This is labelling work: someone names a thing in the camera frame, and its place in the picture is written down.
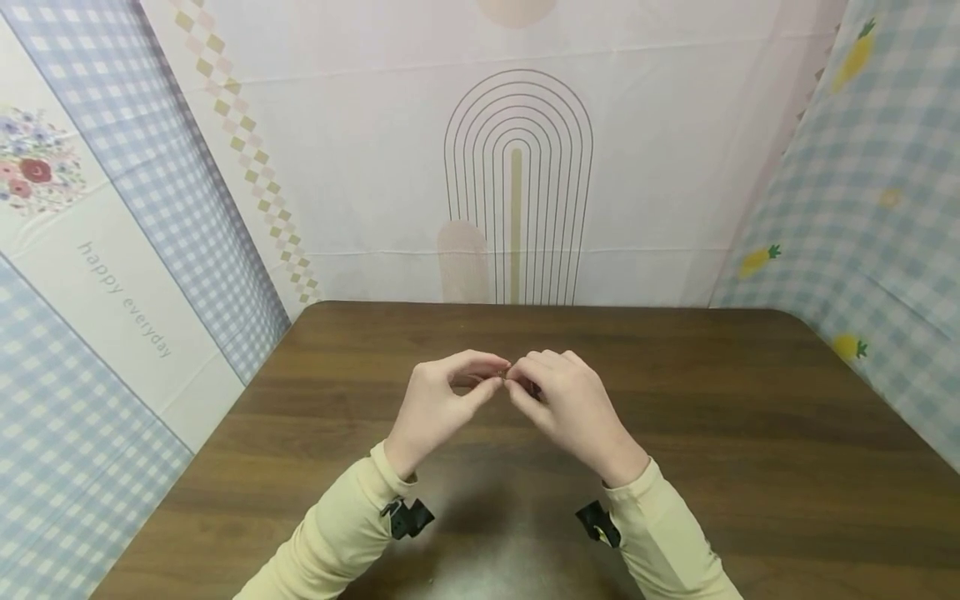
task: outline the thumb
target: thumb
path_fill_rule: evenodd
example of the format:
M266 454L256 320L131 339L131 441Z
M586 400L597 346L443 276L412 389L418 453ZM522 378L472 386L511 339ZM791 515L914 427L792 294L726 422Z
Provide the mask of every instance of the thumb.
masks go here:
M484 379L478 383L477 387L473 388L469 394L463 396L463 401L470 407L471 410L476 411L481 406L486 404L487 400L493 397L496 391L500 389L501 385L503 385L503 379L499 377Z
M519 383L513 379L507 379L507 392L510 393L510 401L521 413L527 416L537 428L546 433L553 427L553 415L550 409L543 406L539 401L527 394Z

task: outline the pineapple print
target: pineapple print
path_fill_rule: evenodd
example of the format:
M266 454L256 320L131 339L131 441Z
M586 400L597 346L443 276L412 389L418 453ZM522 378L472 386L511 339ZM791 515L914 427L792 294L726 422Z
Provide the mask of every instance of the pineapple print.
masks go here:
M843 333L833 338L833 351L847 362L857 358L866 358L867 343L852 333Z
M889 187L880 192L880 205L884 208L893 208L903 200L903 193L896 188Z
M746 279L747 277L753 275L760 268L780 256L780 244L774 244L770 248L761 248L757 251L750 252L743 258L743 262L740 263L740 278Z
M867 65L867 60L870 59L870 55L874 52L874 40L876 39L874 36L875 27L876 21L874 19L870 19L864 24L860 35L853 43L853 48L850 49L847 58L837 70L836 77L833 78L833 88L831 91L834 94L840 91L849 80L859 75L863 67Z

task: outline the black strap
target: black strap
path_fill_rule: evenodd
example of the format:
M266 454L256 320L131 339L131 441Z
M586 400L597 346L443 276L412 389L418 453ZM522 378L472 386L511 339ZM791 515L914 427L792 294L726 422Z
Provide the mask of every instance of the black strap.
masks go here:
M390 535L394 540L401 540L404 536L415 538L434 520L433 514L419 499L408 508L401 498L397 498L380 512L381 516L387 514L390 515Z
M611 548L620 546L620 532L613 525L610 513L603 510L599 500L594 500L576 513L591 540L604 541Z

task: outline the checkered pattern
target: checkered pattern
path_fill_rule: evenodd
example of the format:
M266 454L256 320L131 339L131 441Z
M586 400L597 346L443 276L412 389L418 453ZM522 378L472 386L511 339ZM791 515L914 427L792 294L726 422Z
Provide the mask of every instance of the checkered pattern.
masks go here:
M197 71L206 78L206 91L212 96L213 110L223 117L223 129L229 135L230 148L246 170L245 179L251 193L257 198L257 208L264 213L270 235L276 238L280 260L290 274L290 282L300 301L320 300L317 280L313 277L310 260L306 257L294 215L280 196L276 173L269 166L270 155L263 150L263 139L253 132L256 121L248 115L250 105L241 98L242 85L230 73L233 63L226 57L226 44L214 33L213 16L204 10L204 0L170 0L171 12L177 25L186 32L185 45L197 55Z
M771 306L851 336L864 378L960 470L960 11L855 0L717 306ZM865 23L864 68L834 91ZM750 252L782 255L740 277Z
M276 289L134 0L2 10L240 378L289 326Z
M86 598L190 460L0 258L0 598Z

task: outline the sleeve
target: sleeve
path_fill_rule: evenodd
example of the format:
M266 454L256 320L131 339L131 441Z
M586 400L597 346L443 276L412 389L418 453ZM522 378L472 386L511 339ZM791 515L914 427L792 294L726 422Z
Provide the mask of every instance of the sleeve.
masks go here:
M390 542L380 513L412 484L396 475L381 442L348 468L234 600L336 598Z
M607 490L607 497L623 560L647 600L743 600L653 459L637 480Z

